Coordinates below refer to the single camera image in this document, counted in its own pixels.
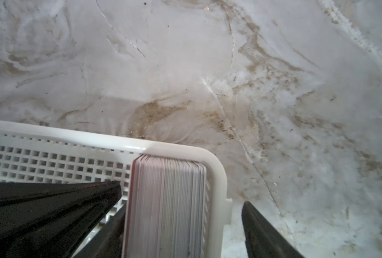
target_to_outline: white plastic basket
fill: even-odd
[[[0,121],[0,182],[86,183],[118,180],[122,198],[129,197],[132,162],[140,154],[201,162],[211,177],[206,257],[219,258],[224,224],[232,201],[226,198],[227,177],[214,154],[198,148],[91,132]],[[99,230],[96,227],[85,243]]]

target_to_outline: stack of cards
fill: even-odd
[[[207,169],[185,160],[142,155],[134,163],[124,257],[204,255]]]

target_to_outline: perforated basket wall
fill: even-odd
[[[122,198],[80,250],[128,199],[132,161],[139,153],[0,133],[0,182],[88,183],[117,180]]]

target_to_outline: black object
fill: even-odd
[[[0,258],[70,257],[120,198],[117,181],[0,183]]]
[[[125,214],[124,205],[74,258],[120,258]]]
[[[244,202],[241,217],[249,258],[304,258],[249,201]]]

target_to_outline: white marble surface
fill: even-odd
[[[305,257],[382,257],[382,5],[143,1],[0,1],[0,120],[215,153],[223,257],[245,200]]]

